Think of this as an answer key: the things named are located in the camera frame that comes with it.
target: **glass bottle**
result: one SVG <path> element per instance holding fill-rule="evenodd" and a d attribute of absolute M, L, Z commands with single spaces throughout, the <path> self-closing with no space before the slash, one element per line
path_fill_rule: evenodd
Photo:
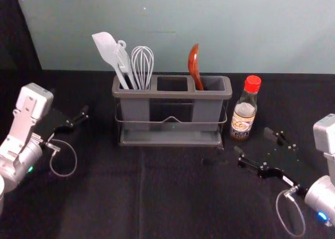
<path fill-rule="evenodd" d="M 231 120 L 230 135 L 234 139 L 244 141 L 249 137 L 250 130 L 257 112 L 257 93 L 261 86 L 258 76 L 248 76 L 244 90 L 237 101 Z"/>

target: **gray utensil caddy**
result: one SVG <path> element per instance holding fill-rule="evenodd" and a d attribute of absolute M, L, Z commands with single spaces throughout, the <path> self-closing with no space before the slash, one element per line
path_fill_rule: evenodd
<path fill-rule="evenodd" d="M 152 75 L 149 90 L 123 89 L 114 77 L 120 145 L 217 146 L 227 121 L 230 79 L 202 76 L 205 91 L 189 75 Z"/>

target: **red spoon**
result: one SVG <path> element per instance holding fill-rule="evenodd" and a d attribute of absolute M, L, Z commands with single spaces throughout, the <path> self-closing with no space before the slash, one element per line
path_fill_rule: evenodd
<path fill-rule="evenodd" d="M 203 84 L 201 82 L 199 69 L 198 69 L 198 51 L 199 44 L 195 44 L 188 55 L 188 71 L 195 82 L 195 87 L 197 90 L 204 90 Z"/>

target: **black tablecloth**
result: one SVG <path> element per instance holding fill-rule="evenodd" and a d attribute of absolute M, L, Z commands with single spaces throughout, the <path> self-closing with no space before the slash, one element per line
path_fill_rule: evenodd
<path fill-rule="evenodd" d="M 227 74 L 233 97 L 239 98 L 245 74 Z M 0 238 L 290 238 L 275 212 L 277 194 L 287 188 L 278 179 L 260 180 L 237 166 L 233 147 L 255 156 L 267 152 L 264 127 L 283 130 L 295 141 L 299 157 L 327 174 L 317 152 L 313 124 L 334 112 L 332 75 L 261 75 L 258 113 L 249 140 L 237 143 L 224 128 L 224 152 L 208 148 L 119 147 L 111 97 L 113 74 L 45 71 L 39 76 L 2 72 L 0 137 L 12 123 L 20 88 L 35 82 L 55 88 L 53 105 L 74 116 L 90 104 L 90 119 L 71 134 L 59 135 L 75 148 L 78 168 L 59 178 L 48 168 L 45 152 L 34 170 L 5 195 Z M 225 163 L 204 167 L 202 158 Z M 334 238 L 302 200 L 307 231 L 304 238 Z M 301 229 L 296 211 L 287 214 L 289 227 Z"/>

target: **wire whisk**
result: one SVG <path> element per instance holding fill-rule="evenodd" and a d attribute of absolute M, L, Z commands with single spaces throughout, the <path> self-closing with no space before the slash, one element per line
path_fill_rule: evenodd
<path fill-rule="evenodd" d="M 131 52 L 132 72 L 141 90 L 150 89 L 153 62 L 153 53 L 149 47 L 138 46 Z"/>

